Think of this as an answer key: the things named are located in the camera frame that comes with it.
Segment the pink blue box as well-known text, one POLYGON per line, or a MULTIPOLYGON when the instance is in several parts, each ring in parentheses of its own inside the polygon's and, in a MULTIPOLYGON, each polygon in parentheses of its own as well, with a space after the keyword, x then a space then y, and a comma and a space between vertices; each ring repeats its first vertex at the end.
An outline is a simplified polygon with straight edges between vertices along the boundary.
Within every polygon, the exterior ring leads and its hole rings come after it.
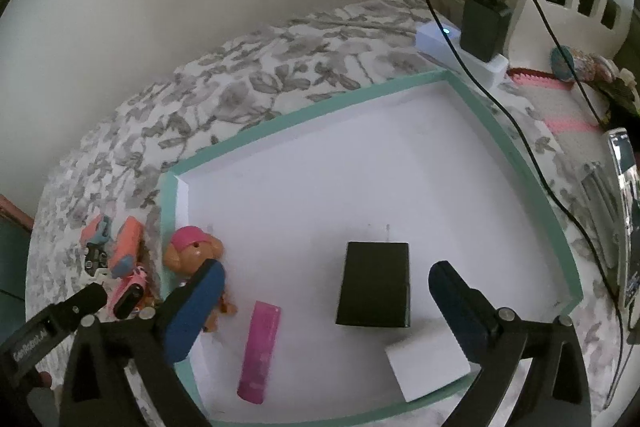
POLYGON ((143 239, 143 225, 135 217, 128 217, 119 229, 108 259, 111 277, 122 279, 134 272, 139 259, 140 245, 143 239))
POLYGON ((101 213, 91 220, 80 233, 82 247, 104 249, 111 240, 112 219, 101 213))

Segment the doll with pink cap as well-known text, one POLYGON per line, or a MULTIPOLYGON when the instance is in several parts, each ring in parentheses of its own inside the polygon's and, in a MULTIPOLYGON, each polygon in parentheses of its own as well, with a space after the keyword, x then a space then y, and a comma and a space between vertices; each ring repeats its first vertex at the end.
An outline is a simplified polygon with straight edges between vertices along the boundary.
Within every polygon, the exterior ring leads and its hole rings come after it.
MULTIPOLYGON (((204 232, 195 225, 186 225, 172 233, 163 254, 163 265, 182 277, 190 277, 201 268, 205 260, 219 261, 224 254, 224 245, 217 237, 204 232)), ((215 332, 219 315, 234 315, 238 308, 229 300, 224 289, 206 320, 203 331, 215 332)))

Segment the pink transparent lighter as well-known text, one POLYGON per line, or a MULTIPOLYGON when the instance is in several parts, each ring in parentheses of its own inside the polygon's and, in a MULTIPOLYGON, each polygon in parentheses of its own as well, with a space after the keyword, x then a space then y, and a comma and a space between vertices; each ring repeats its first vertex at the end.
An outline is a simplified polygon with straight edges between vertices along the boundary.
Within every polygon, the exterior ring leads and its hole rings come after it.
POLYGON ((248 403, 264 402, 280 318, 280 307, 256 301, 250 318, 250 330, 245 343, 242 371, 236 391, 236 394, 248 403))

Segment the black toy car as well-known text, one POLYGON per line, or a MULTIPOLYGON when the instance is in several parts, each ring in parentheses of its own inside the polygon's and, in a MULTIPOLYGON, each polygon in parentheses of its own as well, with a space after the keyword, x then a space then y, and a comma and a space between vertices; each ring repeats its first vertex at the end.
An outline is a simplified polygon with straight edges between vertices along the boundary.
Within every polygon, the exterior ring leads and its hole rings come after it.
POLYGON ((88 243, 84 260, 84 269, 89 277, 94 277, 96 272, 108 267, 108 254, 105 243, 88 243))

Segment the white charger cube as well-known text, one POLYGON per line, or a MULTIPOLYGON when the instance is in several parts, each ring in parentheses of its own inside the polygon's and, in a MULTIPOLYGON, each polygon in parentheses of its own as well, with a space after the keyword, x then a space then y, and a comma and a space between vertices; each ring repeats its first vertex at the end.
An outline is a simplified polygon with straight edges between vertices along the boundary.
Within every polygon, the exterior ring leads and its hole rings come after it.
POLYGON ((412 402, 471 373, 471 364, 444 322, 424 329, 385 348, 401 394, 412 402))

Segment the black charger block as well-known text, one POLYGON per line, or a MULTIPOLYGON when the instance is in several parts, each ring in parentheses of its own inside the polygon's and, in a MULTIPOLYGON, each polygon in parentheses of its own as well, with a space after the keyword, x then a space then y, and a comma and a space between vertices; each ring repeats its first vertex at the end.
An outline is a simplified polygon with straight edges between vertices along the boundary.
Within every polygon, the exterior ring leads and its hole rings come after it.
POLYGON ((392 227, 345 248, 335 323, 362 329, 408 329, 411 325, 410 248, 393 241, 392 227))

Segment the pink smartwatch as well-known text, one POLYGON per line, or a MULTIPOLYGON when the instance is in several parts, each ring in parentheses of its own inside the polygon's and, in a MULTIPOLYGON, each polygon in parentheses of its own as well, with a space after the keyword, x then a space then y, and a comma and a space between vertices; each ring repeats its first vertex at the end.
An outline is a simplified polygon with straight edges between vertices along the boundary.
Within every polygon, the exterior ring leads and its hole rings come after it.
POLYGON ((126 320, 134 313, 145 296, 146 286, 148 273, 142 265, 137 265, 130 275, 122 279, 112 295, 110 310, 116 320, 126 320))

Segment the white plastic plug holder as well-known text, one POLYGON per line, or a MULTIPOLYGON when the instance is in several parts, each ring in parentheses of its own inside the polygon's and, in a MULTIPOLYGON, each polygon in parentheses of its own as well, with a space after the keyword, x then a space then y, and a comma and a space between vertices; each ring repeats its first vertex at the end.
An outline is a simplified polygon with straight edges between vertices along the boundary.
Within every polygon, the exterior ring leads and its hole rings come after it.
POLYGON ((100 284, 101 286, 108 287, 112 283, 111 273, 107 269, 97 269, 96 273, 91 277, 93 283, 100 284))

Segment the grey floral tablecloth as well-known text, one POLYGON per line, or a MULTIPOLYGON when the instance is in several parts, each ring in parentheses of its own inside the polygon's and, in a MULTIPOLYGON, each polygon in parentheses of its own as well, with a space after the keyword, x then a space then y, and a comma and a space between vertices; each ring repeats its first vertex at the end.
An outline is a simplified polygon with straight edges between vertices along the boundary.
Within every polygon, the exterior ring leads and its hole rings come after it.
MULTIPOLYGON (((272 118, 335 95, 436 66, 413 38, 431 20, 421 0, 370 0, 262 26, 150 84, 88 132, 50 172, 35 217, 26 269, 25 312, 85 284, 78 243, 99 213, 145 225, 146 262, 160 272, 160 187, 178 161, 272 118)), ((577 163, 600 152, 596 133, 554 134, 506 76, 488 107, 524 153, 534 153, 554 191, 585 297, 574 312, 590 384, 592 416, 615 423, 632 395, 614 383, 626 349, 597 268, 599 248, 577 187, 577 163)))

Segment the teal white tray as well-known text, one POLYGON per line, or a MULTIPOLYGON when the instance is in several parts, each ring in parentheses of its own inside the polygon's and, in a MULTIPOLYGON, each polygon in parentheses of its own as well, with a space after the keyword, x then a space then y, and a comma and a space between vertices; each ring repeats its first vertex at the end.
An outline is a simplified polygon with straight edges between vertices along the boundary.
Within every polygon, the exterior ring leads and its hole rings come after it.
POLYGON ((406 402, 385 353, 444 321, 427 284, 437 261, 526 320, 549 322, 584 297, 536 176, 450 72, 338 94, 178 162, 160 187, 160 233, 185 225, 221 239, 239 309, 176 367, 215 426, 367 424, 465 391, 468 376, 406 402), (411 325, 337 325, 346 245, 387 223, 410 248, 411 325), (236 394, 256 301, 281 308, 262 404, 236 394))

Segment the smartphone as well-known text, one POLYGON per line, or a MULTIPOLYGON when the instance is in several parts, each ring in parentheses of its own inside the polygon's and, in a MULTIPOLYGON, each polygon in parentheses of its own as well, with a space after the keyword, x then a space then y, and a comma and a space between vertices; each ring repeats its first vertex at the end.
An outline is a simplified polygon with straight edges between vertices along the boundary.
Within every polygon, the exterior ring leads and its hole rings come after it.
POLYGON ((629 135, 616 128, 603 135, 605 176, 615 204, 620 305, 628 308, 639 291, 639 171, 629 135))

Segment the pink crochet mat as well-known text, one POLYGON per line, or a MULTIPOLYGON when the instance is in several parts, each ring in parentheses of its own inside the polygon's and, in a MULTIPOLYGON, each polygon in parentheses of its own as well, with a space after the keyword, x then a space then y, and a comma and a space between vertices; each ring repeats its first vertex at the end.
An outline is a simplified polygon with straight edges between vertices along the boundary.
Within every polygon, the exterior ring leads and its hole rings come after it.
POLYGON ((552 133, 602 132, 597 117, 604 117, 606 106, 588 86, 584 86, 584 96, 575 81, 562 81, 548 72, 511 68, 508 76, 533 103, 552 133))

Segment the teal round pouch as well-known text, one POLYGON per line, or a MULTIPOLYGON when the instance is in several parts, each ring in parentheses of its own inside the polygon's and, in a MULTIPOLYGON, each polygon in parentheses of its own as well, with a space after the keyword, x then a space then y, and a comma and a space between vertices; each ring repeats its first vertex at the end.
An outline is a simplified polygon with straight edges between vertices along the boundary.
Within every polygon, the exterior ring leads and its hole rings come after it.
POLYGON ((578 50, 570 46, 556 46, 550 53, 552 75, 563 82, 579 80, 579 59, 578 50))

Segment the white power strip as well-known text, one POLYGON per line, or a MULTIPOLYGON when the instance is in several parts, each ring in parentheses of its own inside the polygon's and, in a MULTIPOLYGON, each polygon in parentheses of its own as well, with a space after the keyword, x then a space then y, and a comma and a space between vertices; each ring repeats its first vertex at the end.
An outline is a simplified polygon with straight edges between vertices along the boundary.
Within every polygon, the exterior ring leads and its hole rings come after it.
POLYGON ((509 65, 505 56, 497 54, 489 62, 483 62, 462 49, 459 28, 446 23, 443 23, 442 27, 444 31, 440 31, 436 22, 419 26, 414 39, 416 48, 439 66, 449 68, 470 79, 446 43, 444 35, 447 35, 465 67, 484 88, 490 89, 503 80, 509 65))

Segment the black plugged adapter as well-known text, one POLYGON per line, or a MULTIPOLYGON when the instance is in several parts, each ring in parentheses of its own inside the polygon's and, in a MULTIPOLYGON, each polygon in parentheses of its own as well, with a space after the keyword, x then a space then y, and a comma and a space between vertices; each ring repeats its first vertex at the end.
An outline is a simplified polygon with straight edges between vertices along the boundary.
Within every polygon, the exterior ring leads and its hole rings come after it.
POLYGON ((460 46, 484 63, 502 52, 513 10, 501 0, 466 0, 460 46))

